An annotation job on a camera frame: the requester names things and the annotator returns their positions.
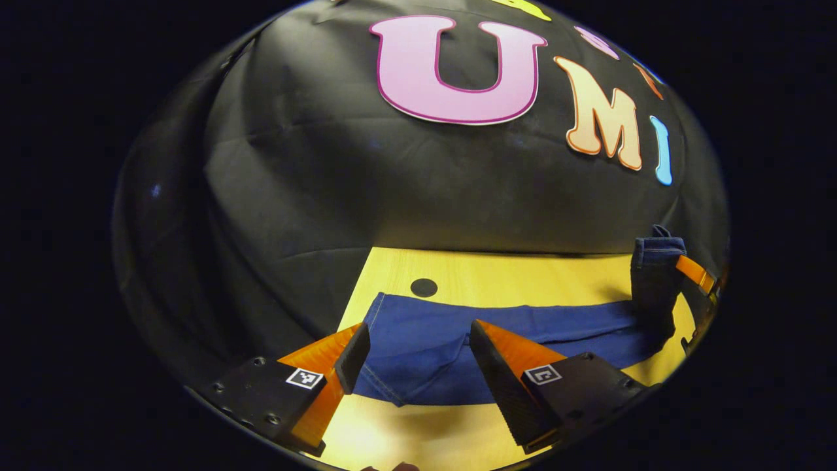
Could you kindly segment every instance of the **wrinkled fabric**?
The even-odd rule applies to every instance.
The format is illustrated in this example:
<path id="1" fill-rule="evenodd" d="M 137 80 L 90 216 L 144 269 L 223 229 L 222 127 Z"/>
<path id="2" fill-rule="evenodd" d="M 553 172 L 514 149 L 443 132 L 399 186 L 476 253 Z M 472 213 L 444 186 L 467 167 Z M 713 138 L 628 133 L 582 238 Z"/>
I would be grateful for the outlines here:
<path id="1" fill-rule="evenodd" d="M 670 300 L 680 284 L 670 269 L 685 254 L 664 228 L 655 226 L 655 236 L 637 239 L 632 259 L 639 303 L 472 308 L 380 292 L 364 318 L 372 345 L 354 393 L 396 406 L 494 402 L 470 351 L 477 318 L 567 357 L 591 351 L 617 368 L 647 360 L 674 333 Z"/>

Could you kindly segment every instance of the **wooden table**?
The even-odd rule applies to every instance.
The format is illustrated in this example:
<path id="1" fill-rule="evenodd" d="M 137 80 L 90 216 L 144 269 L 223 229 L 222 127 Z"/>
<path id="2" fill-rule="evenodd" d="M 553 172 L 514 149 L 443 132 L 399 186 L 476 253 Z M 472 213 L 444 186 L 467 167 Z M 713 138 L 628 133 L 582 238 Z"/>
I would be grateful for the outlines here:
<path id="1" fill-rule="evenodd" d="M 486 253 L 372 249 L 357 280 L 340 328 L 359 323 L 379 292 L 415 297 L 419 278 L 436 282 L 428 301 L 477 308 L 589 305 L 630 299 L 630 257 L 529 256 Z M 665 380 L 686 357 L 680 339 L 691 339 L 695 324 L 682 295 L 674 310 L 675 335 L 650 359 L 623 369 L 650 385 Z M 486 471 L 518 463 L 515 445 L 496 404 L 403 406 L 345 396 L 318 459 L 359 471 L 389 471 L 402 461 L 422 471 Z"/>

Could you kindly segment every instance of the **blue jeans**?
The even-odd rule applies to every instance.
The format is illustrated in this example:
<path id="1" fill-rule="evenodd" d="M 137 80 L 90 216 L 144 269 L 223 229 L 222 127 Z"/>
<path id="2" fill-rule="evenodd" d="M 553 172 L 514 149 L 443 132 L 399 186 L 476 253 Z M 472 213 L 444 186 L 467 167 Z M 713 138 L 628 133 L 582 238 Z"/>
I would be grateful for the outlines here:
<path id="1" fill-rule="evenodd" d="M 675 332 L 672 310 L 686 276 L 677 269 L 686 245 L 661 225 L 654 225 L 653 237 L 638 238 L 630 263 L 631 297 L 634 311 L 647 329 L 660 329 L 668 339 Z"/>
<path id="2" fill-rule="evenodd" d="M 647 360 L 674 333 L 683 241 L 655 226 L 637 239 L 634 300 L 594 306 L 471 308 L 379 293 L 364 322 L 371 349 L 354 393 L 396 406 L 494 402 L 470 351 L 470 324 L 482 319 L 565 356 L 591 351 L 617 368 Z"/>

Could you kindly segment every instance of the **black circular hole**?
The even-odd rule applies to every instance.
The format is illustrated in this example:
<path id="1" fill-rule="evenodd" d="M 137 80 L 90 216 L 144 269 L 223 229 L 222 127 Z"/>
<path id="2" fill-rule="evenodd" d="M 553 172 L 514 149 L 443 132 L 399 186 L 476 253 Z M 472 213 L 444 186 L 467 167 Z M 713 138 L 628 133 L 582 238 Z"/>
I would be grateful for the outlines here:
<path id="1" fill-rule="evenodd" d="M 436 286 L 436 282 L 428 278 L 419 278 L 410 285 L 410 291 L 419 298 L 429 298 L 436 294 L 438 290 L 439 287 Z"/>

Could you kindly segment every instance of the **letter u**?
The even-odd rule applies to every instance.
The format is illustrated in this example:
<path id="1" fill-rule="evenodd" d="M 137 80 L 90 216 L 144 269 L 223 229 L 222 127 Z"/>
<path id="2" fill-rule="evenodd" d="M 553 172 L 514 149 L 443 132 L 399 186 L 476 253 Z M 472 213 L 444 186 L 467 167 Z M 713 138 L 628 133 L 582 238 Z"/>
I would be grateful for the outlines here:
<path id="1" fill-rule="evenodd" d="M 485 90 L 465 90 L 439 77 L 441 35 L 454 26 L 451 18 L 416 15 L 369 28 L 381 38 L 377 86 L 383 98 L 410 116 L 433 122 L 496 124 L 529 111 L 537 97 L 537 48 L 547 41 L 507 24 L 480 23 L 480 29 L 497 38 L 497 82 Z"/>

